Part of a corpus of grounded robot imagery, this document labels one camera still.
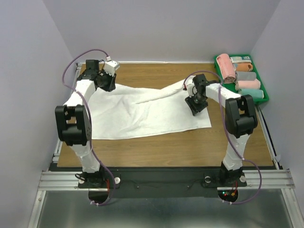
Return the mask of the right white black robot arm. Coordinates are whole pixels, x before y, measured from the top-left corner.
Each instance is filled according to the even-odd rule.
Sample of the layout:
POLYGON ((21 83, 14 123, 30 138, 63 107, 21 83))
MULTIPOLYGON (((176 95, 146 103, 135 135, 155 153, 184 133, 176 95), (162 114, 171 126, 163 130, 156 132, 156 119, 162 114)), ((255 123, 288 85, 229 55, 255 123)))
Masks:
POLYGON ((206 186, 226 187, 238 181, 245 182, 245 147, 258 125, 253 97, 234 93, 216 80, 208 81, 204 74, 194 76, 191 84, 183 84, 183 90, 188 92, 185 102, 193 116, 207 108, 208 99, 220 106, 228 146, 218 174, 206 176, 206 186))

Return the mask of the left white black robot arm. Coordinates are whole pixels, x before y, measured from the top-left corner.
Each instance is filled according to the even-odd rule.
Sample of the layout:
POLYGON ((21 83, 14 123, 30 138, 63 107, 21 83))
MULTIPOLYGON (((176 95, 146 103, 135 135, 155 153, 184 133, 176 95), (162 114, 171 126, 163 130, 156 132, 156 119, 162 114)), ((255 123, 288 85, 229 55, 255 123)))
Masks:
POLYGON ((82 173, 76 174, 79 188, 109 188, 111 174, 93 151, 88 102, 97 89, 115 90, 116 71, 120 64, 108 57, 103 66, 99 60, 90 59, 85 62, 85 67, 76 79, 69 99, 55 108, 57 133, 59 140, 69 146, 81 162, 82 173))

